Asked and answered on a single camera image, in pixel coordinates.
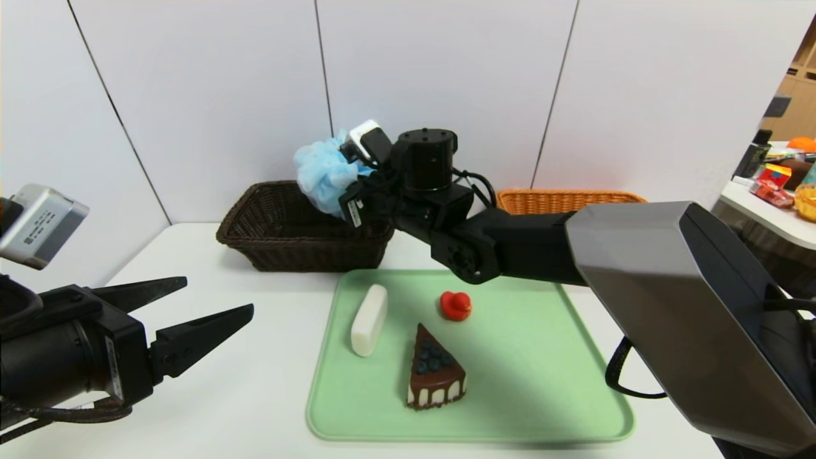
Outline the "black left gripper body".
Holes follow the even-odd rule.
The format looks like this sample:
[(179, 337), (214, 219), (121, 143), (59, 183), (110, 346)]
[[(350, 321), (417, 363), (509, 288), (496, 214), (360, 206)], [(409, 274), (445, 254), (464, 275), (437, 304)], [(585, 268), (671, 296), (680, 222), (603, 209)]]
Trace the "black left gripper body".
[(145, 328), (101, 300), (61, 300), (2, 333), (2, 396), (26, 409), (93, 391), (129, 405), (152, 390)]

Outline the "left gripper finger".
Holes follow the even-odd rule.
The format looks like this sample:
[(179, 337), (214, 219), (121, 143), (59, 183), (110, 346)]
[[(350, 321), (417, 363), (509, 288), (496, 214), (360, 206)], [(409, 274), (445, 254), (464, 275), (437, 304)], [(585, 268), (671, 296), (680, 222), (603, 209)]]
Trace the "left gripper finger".
[(93, 288), (91, 293), (117, 310), (131, 313), (176, 291), (180, 291), (186, 286), (187, 278), (177, 276), (134, 282), (133, 284)]
[(247, 304), (156, 331), (149, 348), (152, 383), (157, 386), (165, 377), (180, 377), (248, 325), (253, 316), (254, 304)]

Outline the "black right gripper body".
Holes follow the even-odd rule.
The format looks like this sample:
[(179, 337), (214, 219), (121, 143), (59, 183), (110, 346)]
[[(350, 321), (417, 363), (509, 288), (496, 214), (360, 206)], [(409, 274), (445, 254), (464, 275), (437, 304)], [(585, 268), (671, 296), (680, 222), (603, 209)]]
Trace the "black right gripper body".
[(343, 218), (355, 229), (383, 222), (382, 187), (373, 181), (356, 181), (339, 196)]

